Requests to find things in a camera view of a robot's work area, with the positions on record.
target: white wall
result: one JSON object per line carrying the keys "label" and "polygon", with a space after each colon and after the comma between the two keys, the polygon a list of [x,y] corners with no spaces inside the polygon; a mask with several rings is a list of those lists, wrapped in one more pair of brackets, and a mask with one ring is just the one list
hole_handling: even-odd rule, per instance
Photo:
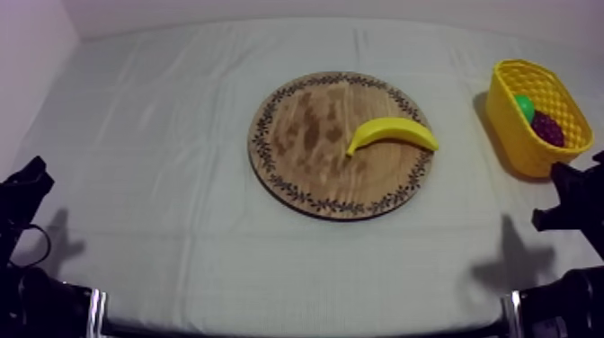
{"label": "white wall", "polygon": [[60,0],[0,0],[0,181],[78,39]]}
{"label": "white wall", "polygon": [[349,16],[444,23],[604,52],[601,0],[65,0],[76,28],[99,37],[187,22]]}

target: yellow banana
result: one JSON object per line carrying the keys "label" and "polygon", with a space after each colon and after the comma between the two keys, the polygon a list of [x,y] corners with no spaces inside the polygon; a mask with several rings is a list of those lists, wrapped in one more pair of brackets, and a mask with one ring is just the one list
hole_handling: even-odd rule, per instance
{"label": "yellow banana", "polygon": [[360,125],[354,132],[346,155],[352,156],[359,147],[384,138],[395,138],[429,150],[438,150],[439,142],[423,125],[405,118],[378,118]]}

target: wooden plate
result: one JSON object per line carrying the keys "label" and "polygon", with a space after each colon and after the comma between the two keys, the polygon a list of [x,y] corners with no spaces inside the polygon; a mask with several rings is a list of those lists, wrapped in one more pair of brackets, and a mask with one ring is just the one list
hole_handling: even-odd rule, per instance
{"label": "wooden plate", "polygon": [[256,113],[247,141],[252,167],[275,197],[306,214],[340,220],[382,215],[420,189],[432,160],[432,152],[396,141],[345,155],[359,125],[386,116],[430,127],[407,95],[372,76],[300,77]]}

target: yellow basket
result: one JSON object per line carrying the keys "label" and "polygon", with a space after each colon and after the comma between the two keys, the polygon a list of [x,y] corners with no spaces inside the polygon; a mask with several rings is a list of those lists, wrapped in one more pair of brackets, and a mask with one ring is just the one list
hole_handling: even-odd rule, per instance
{"label": "yellow basket", "polygon": [[[516,94],[527,95],[536,110],[558,123],[564,147],[552,146],[535,134],[514,99]],[[495,65],[486,115],[511,166],[528,177],[547,177],[553,163],[569,163],[593,145],[591,128],[562,82],[553,72],[525,60]]]}

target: white table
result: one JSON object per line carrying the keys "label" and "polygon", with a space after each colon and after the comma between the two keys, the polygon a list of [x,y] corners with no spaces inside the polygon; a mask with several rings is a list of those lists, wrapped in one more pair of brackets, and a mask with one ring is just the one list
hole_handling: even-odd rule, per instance
{"label": "white table", "polygon": [[[498,297],[600,263],[578,232],[538,234],[552,184],[502,168],[477,112],[491,69],[556,71],[604,149],[604,58],[418,22],[282,19],[145,31],[83,44],[15,168],[42,155],[57,183],[36,220],[65,227],[58,277],[110,294],[111,319],[212,333],[363,335],[487,324]],[[441,144],[420,192],[370,221],[284,208],[245,140],[275,88],[355,71],[402,89]],[[27,253],[36,238],[24,238]]]}

